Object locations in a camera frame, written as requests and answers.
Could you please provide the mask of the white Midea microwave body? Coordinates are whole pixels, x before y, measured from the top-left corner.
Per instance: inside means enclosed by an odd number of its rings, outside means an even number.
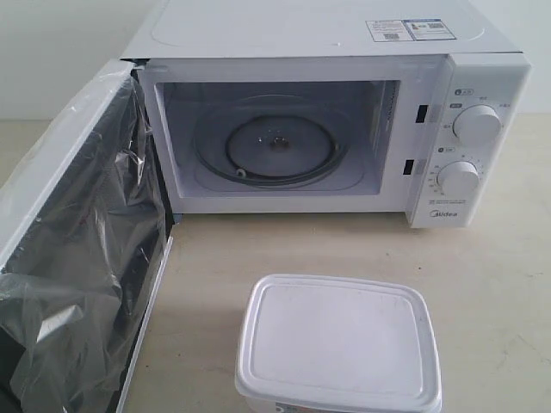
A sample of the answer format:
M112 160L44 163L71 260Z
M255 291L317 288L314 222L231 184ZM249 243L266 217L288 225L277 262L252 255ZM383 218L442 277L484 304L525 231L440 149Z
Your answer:
M374 42L366 21L441 19L455 40ZM177 216L208 213L403 213L413 228L471 223L530 72L521 49L468 1L163 1L122 58L145 95L166 198ZM222 104L292 95L351 122L329 175L252 187L197 159L196 122ZM457 116L493 108L492 142L462 145ZM479 186L449 196L436 177L466 161Z

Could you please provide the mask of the lower white control knob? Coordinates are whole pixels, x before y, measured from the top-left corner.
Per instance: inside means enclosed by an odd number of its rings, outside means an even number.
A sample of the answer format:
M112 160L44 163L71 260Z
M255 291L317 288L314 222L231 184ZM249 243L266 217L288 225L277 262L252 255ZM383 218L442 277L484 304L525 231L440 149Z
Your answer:
M444 194L449 196L468 196L480 183L478 170L466 161L453 162L443 167L436 181Z

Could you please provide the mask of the white lidded plastic container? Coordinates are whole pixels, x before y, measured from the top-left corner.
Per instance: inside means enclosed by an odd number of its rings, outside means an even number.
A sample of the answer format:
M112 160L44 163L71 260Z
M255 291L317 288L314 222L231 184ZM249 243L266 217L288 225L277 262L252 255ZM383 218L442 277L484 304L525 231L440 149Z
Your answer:
M256 412L438 412L439 355L423 296L400 284L270 274L251 289L235 362Z

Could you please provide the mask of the white control knob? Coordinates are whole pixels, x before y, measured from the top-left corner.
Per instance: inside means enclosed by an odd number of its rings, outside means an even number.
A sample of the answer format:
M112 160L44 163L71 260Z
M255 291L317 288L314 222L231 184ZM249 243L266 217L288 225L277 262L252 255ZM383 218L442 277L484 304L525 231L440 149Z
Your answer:
M478 170L466 161L453 162L443 167L436 181L444 194L449 196L468 196L480 183Z
M502 130L496 111L487 105L475 105L462 111L453 123L453 133L465 146L492 142Z

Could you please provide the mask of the upper white control knob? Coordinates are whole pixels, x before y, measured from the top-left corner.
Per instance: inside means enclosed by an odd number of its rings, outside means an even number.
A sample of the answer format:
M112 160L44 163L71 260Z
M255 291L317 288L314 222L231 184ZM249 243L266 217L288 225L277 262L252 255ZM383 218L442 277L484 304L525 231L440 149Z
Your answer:
M465 146L492 142L502 130L496 111L487 105L475 105L462 111L453 123L453 133Z

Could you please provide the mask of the glass turntable plate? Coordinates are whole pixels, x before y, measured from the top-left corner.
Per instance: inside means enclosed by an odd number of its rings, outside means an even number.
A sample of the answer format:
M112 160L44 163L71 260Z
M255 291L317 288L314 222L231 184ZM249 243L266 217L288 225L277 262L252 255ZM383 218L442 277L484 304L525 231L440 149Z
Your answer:
M215 175L252 187L316 182L344 160L350 118L328 103L292 95L239 99L195 124L198 161Z

